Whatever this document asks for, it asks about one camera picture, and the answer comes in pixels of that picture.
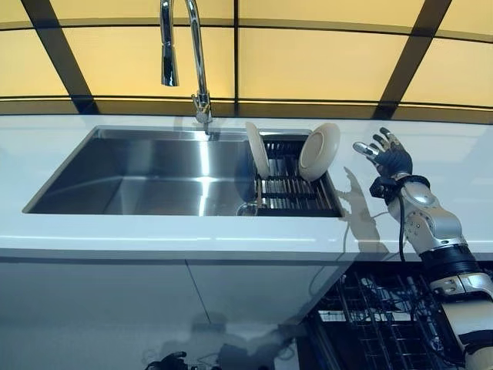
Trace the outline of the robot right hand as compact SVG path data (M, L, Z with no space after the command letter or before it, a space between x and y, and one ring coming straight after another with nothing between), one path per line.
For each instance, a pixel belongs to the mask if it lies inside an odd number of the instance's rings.
M411 155L400 140L387 128L373 135L373 143L353 143L353 149L365 156L383 177L399 177L413 173Z

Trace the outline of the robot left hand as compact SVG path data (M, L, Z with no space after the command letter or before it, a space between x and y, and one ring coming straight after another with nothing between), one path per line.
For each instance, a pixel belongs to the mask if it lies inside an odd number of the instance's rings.
M170 353L159 361L150 362L146 366L146 370L187 370L186 356L187 353L185 351Z

